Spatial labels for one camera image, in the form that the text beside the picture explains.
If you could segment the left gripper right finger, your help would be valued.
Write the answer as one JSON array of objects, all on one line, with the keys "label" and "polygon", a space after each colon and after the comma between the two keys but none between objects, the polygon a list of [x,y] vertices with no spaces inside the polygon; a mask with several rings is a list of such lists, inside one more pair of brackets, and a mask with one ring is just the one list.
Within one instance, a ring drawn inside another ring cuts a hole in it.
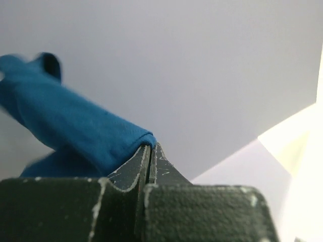
[{"label": "left gripper right finger", "polygon": [[187,181],[156,145],[142,146],[135,234],[142,241],[278,241],[267,201],[249,186]]}]

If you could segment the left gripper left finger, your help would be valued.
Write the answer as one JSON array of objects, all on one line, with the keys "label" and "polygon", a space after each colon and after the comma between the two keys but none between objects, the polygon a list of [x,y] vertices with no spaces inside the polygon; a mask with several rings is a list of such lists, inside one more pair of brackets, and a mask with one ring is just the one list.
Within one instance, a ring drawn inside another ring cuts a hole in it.
[{"label": "left gripper left finger", "polygon": [[141,241],[151,149],[107,177],[1,181],[1,241]]}]

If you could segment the dark blue t-shirt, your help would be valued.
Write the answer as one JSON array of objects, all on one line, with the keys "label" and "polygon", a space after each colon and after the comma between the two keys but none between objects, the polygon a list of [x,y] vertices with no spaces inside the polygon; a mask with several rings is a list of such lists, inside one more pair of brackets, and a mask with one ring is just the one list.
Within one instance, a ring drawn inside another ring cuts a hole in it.
[{"label": "dark blue t-shirt", "polygon": [[156,145],[150,131],[63,86],[60,63],[51,53],[31,62],[3,55],[1,72],[1,107],[53,149],[21,177],[104,177],[140,146]]}]

